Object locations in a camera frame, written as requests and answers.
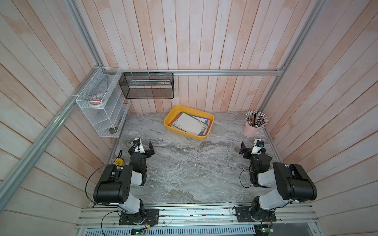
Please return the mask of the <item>yellow plastic storage tray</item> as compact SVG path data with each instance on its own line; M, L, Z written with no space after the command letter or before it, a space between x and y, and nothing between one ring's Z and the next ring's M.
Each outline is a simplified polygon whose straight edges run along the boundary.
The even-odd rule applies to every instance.
M201 141L209 135L213 122L212 114L182 105L174 106L164 119L168 130Z

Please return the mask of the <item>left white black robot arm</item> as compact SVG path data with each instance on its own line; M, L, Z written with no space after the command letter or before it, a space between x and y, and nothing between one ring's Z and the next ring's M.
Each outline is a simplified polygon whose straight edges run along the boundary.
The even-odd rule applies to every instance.
M128 165L106 165L94 189L94 202L118 207L120 225L144 226L149 229L158 224L159 209L146 209L143 201L131 194L131 187L144 186L147 180L147 159L155 154L149 142L145 149L140 138L133 141L128 151Z

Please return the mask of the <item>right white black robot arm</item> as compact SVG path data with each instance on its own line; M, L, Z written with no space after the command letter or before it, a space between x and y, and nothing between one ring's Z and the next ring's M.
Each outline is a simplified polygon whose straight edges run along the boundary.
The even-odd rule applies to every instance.
M256 196L250 206L233 207L238 222L275 222L277 209L317 198L316 186L304 168L298 164L273 162L273 157L266 154L262 140L256 139L252 148L247 148L242 142L239 153L250 161L246 170L249 172L250 187L270 191Z

